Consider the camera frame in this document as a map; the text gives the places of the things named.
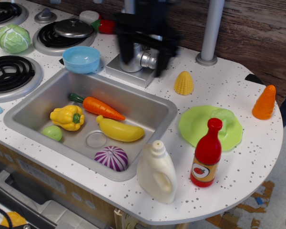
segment metal sink basin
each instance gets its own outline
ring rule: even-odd
[[[69,104],[82,107],[69,100],[71,93],[103,101],[126,117],[123,122],[142,127],[145,135],[134,142],[110,139],[101,132],[95,120],[97,115],[85,110],[83,126],[74,132],[62,129],[61,141],[42,135],[42,130],[52,125],[50,113],[55,108]],[[142,147],[161,139],[176,115],[177,107],[171,101],[94,73],[75,74],[62,69],[9,110],[4,123],[109,179],[123,181],[136,175]],[[105,146],[117,146],[126,152],[128,168],[125,171],[116,172],[94,160],[95,154]]]

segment red bottle cap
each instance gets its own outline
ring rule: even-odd
[[[220,131],[223,127],[223,122],[219,118],[210,118],[208,128],[213,131]]]

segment black cable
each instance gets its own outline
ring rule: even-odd
[[[13,229],[13,224],[11,223],[11,219],[9,217],[9,215],[0,209],[0,213],[6,218],[6,220],[8,221],[8,224],[9,224],[9,229]]]

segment milk jug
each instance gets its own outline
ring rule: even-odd
[[[156,200],[172,203],[177,190],[177,176],[171,157],[162,141],[143,147],[137,167],[139,184]]]

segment blue bowl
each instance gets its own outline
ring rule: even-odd
[[[101,54],[92,47],[75,46],[62,54],[65,68],[73,73],[87,74],[95,71],[100,64]]]

